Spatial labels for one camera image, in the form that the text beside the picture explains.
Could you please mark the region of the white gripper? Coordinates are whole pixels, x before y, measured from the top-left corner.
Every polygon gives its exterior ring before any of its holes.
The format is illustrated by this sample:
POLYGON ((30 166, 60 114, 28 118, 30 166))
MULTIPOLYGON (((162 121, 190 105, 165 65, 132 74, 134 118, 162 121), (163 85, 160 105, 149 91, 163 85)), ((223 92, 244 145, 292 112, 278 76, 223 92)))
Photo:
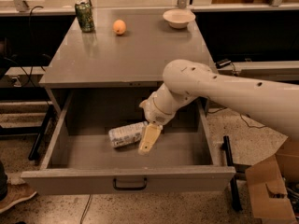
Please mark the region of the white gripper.
POLYGON ((139 107, 146 113, 149 124, 142 130, 138 153, 147 155, 157 142, 163 126, 176 115, 179 109, 193 100, 192 96, 170 91, 164 84, 148 99, 143 100, 139 107))

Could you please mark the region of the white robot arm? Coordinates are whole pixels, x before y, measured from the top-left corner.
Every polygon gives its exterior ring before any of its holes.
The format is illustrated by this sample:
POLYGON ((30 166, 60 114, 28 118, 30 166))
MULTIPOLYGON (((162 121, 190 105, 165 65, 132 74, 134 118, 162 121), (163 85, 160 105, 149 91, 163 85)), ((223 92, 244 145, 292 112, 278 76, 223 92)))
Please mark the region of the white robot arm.
POLYGON ((142 132, 139 153, 149 153, 163 126, 199 97, 299 140, 298 85, 220 75, 202 63, 174 60, 164 68, 162 86, 140 104, 149 125, 142 132))

